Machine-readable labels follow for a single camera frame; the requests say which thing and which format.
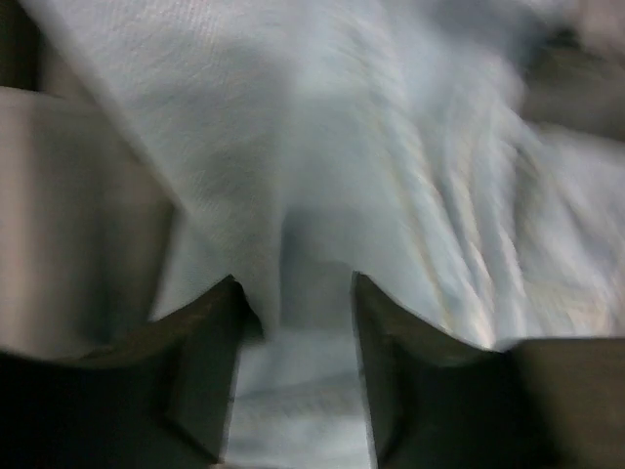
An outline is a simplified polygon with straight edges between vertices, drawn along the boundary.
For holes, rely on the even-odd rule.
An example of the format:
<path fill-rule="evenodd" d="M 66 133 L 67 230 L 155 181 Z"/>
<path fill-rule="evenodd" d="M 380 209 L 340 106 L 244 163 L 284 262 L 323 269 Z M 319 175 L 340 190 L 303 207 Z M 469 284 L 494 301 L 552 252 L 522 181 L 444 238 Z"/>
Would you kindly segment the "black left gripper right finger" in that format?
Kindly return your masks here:
<path fill-rule="evenodd" d="M 354 322 L 381 468 L 620 468 L 624 342 L 472 347 L 354 275 Z"/>

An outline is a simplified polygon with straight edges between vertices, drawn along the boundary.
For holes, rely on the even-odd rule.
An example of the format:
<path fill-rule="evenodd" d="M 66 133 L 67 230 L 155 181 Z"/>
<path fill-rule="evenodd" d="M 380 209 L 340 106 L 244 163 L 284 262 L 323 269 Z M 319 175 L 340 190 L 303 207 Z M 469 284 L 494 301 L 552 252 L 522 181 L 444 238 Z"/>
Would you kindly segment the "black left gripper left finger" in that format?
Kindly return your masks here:
<path fill-rule="evenodd" d="M 79 359 L 1 356 L 5 468 L 206 468 L 219 461 L 244 324 L 232 277 Z"/>

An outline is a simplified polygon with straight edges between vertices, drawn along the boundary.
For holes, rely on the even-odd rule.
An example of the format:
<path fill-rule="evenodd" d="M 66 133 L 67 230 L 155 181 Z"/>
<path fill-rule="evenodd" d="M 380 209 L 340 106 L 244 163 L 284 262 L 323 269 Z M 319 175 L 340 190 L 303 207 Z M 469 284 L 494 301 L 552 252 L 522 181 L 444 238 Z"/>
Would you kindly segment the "grey-blue cloth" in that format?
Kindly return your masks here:
<path fill-rule="evenodd" d="M 353 272 L 501 350 L 624 330 L 620 1 L 30 1 L 182 219 L 155 312 L 231 274 L 227 458 L 369 468 Z"/>

